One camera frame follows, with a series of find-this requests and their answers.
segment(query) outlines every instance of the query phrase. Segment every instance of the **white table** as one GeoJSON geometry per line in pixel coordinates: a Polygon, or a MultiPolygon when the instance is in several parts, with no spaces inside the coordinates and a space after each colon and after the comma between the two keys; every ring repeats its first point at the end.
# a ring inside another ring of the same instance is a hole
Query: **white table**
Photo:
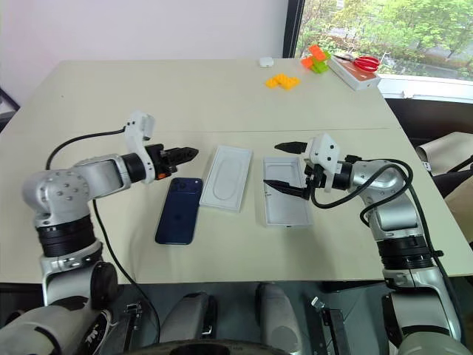
{"type": "MultiPolygon", "coordinates": [[[[276,61],[271,70],[252,61],[93,62],[62,64],[0,134],[0,282],[41,279],[41,247],[31,223],[33,211],[21,200],[23,180],[44,168],[58,143],[117,129],[134,108],[157,118],[150,143],[199,149],[176,177],[205,179],[218,144],[253,150],[241,212],[200,208],[189,246],[154,242],[170,179],[147,186],[136,183],[98,201],[115,253],[139,283],[381,279],[376,244],[358,219],[361,200],[331,210],[313,207],[311,229],[264,225],[263,157],[286,156],[273,146],[306,141],[322,130],[338,141],[343,155],[409,163],[432,240],[446,254],[447,272],[473,274],[471,249],[375,89],[353,92],[331,72],[305,72],[293,60],[276,61]],[[302,83],[290,92],[266,88],[264,80],[277,72],[298,73],[302,83]],[[215,85],[224,79],[229,88],[215,85]]],[[[74,143],[61,151],[52,167],[112,152],[126,153],[123,136],[74,143]]],[[[319,199],[335,200],[343,194],[320,191],[319,199]]],[[[96,236],[102,238],[94,224],[96,236]]],[[[107,251],[104,257],[111,260],[107,251]]]]}

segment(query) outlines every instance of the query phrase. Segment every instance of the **red scissors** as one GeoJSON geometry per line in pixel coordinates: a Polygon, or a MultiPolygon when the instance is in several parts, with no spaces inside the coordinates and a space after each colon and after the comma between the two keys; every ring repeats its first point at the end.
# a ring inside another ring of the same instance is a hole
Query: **red scissors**
{"type": "Polygon", "coordinates": [[[354,66],[360,68],[365,72],[375,72],[376,70],[378,70],[380,64],[379,59],[368,55],[363,55],[357,58],[353,58],[352,56],[348,55],[335,55],[335,57],[344,61],[351,61],[354,66]]]}

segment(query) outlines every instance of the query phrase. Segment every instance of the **smartphone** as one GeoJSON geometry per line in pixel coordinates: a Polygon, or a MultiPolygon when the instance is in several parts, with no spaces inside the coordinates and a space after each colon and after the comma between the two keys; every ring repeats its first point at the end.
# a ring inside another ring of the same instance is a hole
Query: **smartphone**
{"type": "Polygon", "coordinates": [[[201,179],[176,177],[171,180],[154,238],[157,243],[180,245],[191,243],[194,238],[202,187],[201,179]]]}

